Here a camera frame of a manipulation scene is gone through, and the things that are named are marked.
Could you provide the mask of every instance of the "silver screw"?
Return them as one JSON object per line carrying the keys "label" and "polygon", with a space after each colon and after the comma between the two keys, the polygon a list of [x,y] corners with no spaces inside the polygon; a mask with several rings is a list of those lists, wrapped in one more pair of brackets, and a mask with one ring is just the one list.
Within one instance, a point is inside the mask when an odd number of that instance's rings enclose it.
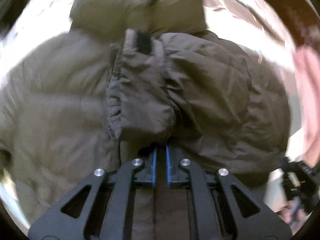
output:
{"label": "silver screw", "polygon": [[182,160],[180,161],[180,164],[181,164],[182,166],[188,166],[188,165],[190,165],[190,163],[191,163],[191,161],[190,161],[189,159],[182,159]]}
{"label": "silver screw", "polygon": [[143,160],[142,160],[142,159],[134,159],[134,160],[132,161],[132,164],[133,164],[134,166],[140,166],[141,164],[143,164]]}
{"label": "silver screw", "polygon": [[104,170],[103,169],[96,169],[94,171],[94,174],[97,176],[97,177],[100,177],[104,174]]}
{"label": "silver screw", "polygon": [[229,171],[227,169],[220,169],[218,170],[218,172],[221,176],[227,176],[229,174]]}

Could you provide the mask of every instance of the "black gripper frame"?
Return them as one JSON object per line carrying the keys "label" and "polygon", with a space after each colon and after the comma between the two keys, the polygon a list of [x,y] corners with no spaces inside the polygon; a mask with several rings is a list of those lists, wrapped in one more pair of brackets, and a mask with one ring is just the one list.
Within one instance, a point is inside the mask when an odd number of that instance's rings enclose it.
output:
{"label": "black gripper frame", "polygon": [[[310,168],[303,161],[290,162],[288,157],[281,159],[281,162],[281,169],[284,172],[282,186],[287,200],[298,199],[299,207],[296,208],[296,211],[302,208],[307,214],[311,213],[319,201],[320,165]],[[293,184],[289,176],[290,173],[295,174],[299,182],[298,185]]]}
{"label": "black gripper frame", "polygon": [[[156,152],[146,148],[117,171],[90,174],[32,224],[29,239],[130,240],[135,190],[155,187]],[[168,186],[187,192],[190,240],[292,237],[290,227],[227,170],[205,171],[169,146],[166,162]]]}

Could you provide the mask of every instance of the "pink sleeve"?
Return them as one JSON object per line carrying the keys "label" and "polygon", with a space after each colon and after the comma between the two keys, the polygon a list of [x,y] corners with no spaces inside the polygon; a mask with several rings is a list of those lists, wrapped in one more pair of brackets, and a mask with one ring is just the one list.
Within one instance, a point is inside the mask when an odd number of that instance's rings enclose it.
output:
{"label": "pink sleeve", "polygon": [[311,47],[302,46],[293,59],[305,130],[303,160],[313,167],[320,157],[320,58]]}

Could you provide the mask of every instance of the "brown puffer jacket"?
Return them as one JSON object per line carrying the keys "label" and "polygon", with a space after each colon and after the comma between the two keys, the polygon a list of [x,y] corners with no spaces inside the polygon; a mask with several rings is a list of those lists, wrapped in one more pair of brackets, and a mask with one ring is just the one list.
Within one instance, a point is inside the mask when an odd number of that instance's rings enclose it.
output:
{"label": "brown puffer jacket", "polygon": [[[290,128],[284,88],[206,31],[202,0],[75,0],[71,18],[69,33],[1,85],[0,165],[31,223],[90,172],[117,169],[154,141],[250,187],[279,167]],[[133,239],[184,228],[185,193],[165,192],[138,192]]]}

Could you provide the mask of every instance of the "jacket hood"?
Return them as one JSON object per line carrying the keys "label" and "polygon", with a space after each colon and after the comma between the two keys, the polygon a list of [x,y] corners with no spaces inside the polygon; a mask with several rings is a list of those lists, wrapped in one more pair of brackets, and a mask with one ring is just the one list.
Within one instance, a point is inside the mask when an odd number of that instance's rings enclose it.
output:
{"label": "jacket hood", "polygon": [[117,40],[126,29],[157,37],[167,32],[206,30],[202,0],[75,0],[72,27]]}

